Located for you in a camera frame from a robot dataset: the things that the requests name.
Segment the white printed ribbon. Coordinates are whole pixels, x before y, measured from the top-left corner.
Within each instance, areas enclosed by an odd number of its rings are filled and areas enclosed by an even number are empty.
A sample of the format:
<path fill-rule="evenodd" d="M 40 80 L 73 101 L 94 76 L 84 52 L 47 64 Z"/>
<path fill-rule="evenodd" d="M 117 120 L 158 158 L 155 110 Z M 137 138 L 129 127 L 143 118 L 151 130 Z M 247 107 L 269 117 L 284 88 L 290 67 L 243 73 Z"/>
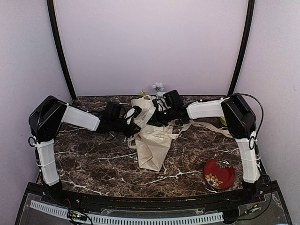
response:
<path fill-rule="evenodd" d="M 206 122 L 195 122 L 194 120 L 191 120 L 191 122 L 188 124 L 180 125 L 179 127 L 181 130 L 179 133 L 174 134 L 174 127 L 172 125 L 168 124 L 168 126 L 156 127 L 147 124 L 155 111 L 152 101 L 143 99 L 141 97 L 131 100 L 131 105 L 137 105 L 142 109 L 141 114 L 134 119 L 134 122 L 141 127 L 141 131 L 133 135 L 133 137 L 130 137 L 127 141 L 128 146 L 132 149 L 138 150 L 142 148 L 149 148 L 150 146 L 154 146 L 155 149 L 169 149 L 172 140 L 180 137 L 181 133 L 187 131 L 191 126 L 207 128 L 211 131 L 218 132 L 226 137 L 232 138 L 232 136 L 226 130 L 216 128 L 212 124 Z"/>

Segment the blue fake flower stem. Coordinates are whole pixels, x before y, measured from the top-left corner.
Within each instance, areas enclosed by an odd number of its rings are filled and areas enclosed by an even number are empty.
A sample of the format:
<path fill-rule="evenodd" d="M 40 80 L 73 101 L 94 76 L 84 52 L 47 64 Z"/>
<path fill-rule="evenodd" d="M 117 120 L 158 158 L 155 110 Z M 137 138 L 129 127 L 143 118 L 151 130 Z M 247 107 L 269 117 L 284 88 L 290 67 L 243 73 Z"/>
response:
<path fill-rule="evenodd" d="M 153 90 L 155 90 L 156 96 L 158 98 L 163 98 L 163 95 L 165 94 L 165 92 L 164 92 L 164 85 L 162 82 L 156 82 L 151 87 Z"/>

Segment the beige wrapping paper sheet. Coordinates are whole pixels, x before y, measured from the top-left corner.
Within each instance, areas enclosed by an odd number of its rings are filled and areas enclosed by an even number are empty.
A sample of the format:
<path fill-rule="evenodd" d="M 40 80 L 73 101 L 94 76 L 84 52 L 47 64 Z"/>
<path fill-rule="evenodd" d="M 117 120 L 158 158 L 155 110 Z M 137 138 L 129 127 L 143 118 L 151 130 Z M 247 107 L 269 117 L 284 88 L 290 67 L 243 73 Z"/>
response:
<path fill-rule="evenodd" d="M 131 100 L 131 105 L 142 109 L 134 119 L 134 123 L 141 128 L 134 136 L 139 167 L 159 172 L 171 147 L 173 127 L 147 124 L 156 110 L 152 101 L 138 98 Z"/>

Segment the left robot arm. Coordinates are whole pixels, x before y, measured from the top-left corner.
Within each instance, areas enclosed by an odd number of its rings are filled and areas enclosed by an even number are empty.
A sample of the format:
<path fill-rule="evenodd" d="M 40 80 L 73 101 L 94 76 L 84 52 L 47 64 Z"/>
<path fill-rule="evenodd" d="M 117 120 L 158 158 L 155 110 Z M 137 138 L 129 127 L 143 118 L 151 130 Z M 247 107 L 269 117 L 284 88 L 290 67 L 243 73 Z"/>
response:
<path fill-rule="evenodd" d="M 111 131 L 122 133 L 125 137 L 137 134 L 141 128 L 133 119 L 141 113 L 141 108 L 133 106 L 124 115 L 121 110 L 122 105 L 108 102 L 103 111 L 91 113 L 48 96 L 29 117 L 31 138 L 34 140 L 31 146 L 36 148 L 43 181 L 49 186 L 60 181 L 54 156 L 54 140 L 63 123 L 101 134 Z"/>

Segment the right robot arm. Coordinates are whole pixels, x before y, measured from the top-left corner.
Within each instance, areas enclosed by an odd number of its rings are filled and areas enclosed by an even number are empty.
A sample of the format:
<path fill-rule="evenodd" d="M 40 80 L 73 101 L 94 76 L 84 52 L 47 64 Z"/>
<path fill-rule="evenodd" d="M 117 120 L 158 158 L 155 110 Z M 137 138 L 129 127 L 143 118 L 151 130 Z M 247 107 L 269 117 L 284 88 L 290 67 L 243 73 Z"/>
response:
<path fill-rule="evenodd" d="M 259 180 L 260 157 L 257 147 L 256 115 L 244 99 L 245 94 L 235 93 L 219 99 L 195 101 L 184 104 L 176 90 L 153 100 L 154 114 L 148 121 L 157 127 L 168 126 L 172 120 L 188 121 L 200 118 L 225 118 L 229 134 L 235 139 L 240 150 L 243 180 L 255 183 Z"/>

